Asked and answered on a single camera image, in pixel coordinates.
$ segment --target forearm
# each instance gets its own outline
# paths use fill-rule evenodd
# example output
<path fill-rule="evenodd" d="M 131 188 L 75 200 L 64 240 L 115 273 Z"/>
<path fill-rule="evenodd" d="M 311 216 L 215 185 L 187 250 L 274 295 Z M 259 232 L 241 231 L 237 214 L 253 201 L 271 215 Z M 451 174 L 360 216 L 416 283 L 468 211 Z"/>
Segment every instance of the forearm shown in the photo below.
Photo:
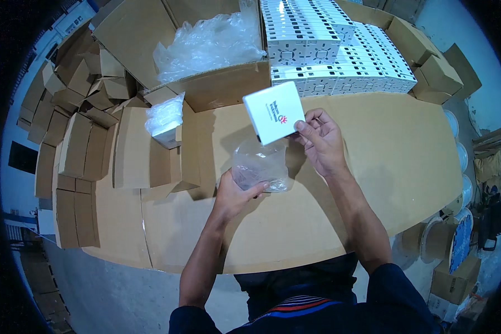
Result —
<path fill-rule="evenodd" d="M 371 274 L 381 264 L 392 262 L 392 250 L 386 229 L 375 215 L 358 183 L 346 168 L 326 178 L 340 211 L 349 246 Z"/>
<path fill-rule="evenodd" d="M 226 225 L 223 214 L 214 209 L 182 271 L 179 306 L 204 308 L 219 268 Z"/>

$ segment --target left hand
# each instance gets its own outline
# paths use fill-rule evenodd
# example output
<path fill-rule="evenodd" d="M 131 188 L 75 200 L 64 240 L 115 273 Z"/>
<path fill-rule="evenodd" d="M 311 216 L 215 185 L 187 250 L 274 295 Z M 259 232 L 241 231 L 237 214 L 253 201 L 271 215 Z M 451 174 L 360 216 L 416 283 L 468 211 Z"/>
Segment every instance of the left hand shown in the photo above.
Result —
<path fill-rule="evenodd" d="M 251 199 L 262 197 L 262 192 L 267 188 L 269 188 L 267 182 L 260 182 L 243 191 L 232 178 L 232 168 L 230 168 L 220 177 L 213 212 L 219 213 L 224 220 L 230 221 L 243 211 Z"/>

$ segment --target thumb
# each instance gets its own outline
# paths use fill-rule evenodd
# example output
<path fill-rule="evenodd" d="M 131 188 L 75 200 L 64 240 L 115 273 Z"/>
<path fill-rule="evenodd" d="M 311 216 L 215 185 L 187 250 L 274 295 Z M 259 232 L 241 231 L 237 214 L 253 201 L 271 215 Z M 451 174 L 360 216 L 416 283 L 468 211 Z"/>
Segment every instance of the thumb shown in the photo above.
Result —
<path fill-rule="evenodd" d="M 259 194 L 261 194 L 262 192 L 264 192 L 264 190 L 266 190 L 267 188 L 269 188 L 269 183 L 264 181 L 264 182 L 260 182 L 258 184 L 255 184 L 251 188 L 247 189 L 245 191 L 245 193 L 247 194 L 247 197 L 250 200 L 251 198 L 254 198 L 254 197 L 258 196 Z"/>
<path fill-rule="evenodd" d="M 321 143 L 323 141 L 323 138 L 317 133 L 317 130 L 315 130 L 310 124 L 304 122 L 304 121 L 297 121 L 295 122 L 295 129 L 306 139 L 308 139 L 316 148 L 321 146 Z"/>

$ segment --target plastic wrapped package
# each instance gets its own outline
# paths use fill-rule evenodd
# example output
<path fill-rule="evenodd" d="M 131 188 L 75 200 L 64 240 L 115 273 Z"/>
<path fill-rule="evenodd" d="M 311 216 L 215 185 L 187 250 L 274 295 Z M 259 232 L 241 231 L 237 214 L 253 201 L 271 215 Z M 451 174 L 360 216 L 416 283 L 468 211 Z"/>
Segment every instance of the plastic wrapped package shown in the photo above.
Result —
<path fill-rule="evenodd" d="M 239 7 L 241 12 L 200 20 L 194 27 L 184 22 L 167 49 L 158 43 L 153 57 L 161 84 L 265 56 L 255 0 L 240 0 Z"/>
<path fill-rule="evenodd" d="M 267 181 L 266 192 L 288 190 L 288 170 L 286 167 L 286 143 L 276 141 L 266 146 L 256 138 L 248 138 L 234 151 L 232 177 L 243 190 Z"/>
<path fill-rule="evenodd" d="M 182 124 L 182 106 L 185 92 L 147 109 L 145 129 L 166 149 L 180 146 L 176 141 L 176 128 Z"/>

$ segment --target hand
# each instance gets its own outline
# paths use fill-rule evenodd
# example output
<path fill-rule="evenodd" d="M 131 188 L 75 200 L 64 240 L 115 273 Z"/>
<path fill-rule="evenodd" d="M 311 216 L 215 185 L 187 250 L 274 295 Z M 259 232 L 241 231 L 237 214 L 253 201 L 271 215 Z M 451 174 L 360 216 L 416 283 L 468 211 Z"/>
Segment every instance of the hand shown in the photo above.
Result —
<path fill-rule="evenodd" d="M 260 182 L 243 191 L 232 178 L 232 168 L 230 168 L 220 177 L 212 212 L 220 214 L 223 216 L 223 220 L 228 222 L 243 211 L 251 199 L 262 197 L 262 192 L 267 188 L 269 188 L 267 182 Z"/>
<path fill-rule="evenodd" d="M 304 152 L 321 176 L 347 169 L 340 127 L 326 111 L 321 108 L 308 111 L 306 122 L 297 121 L 295 129 L 299 132 L 295 140 L 304 145 Z"/>

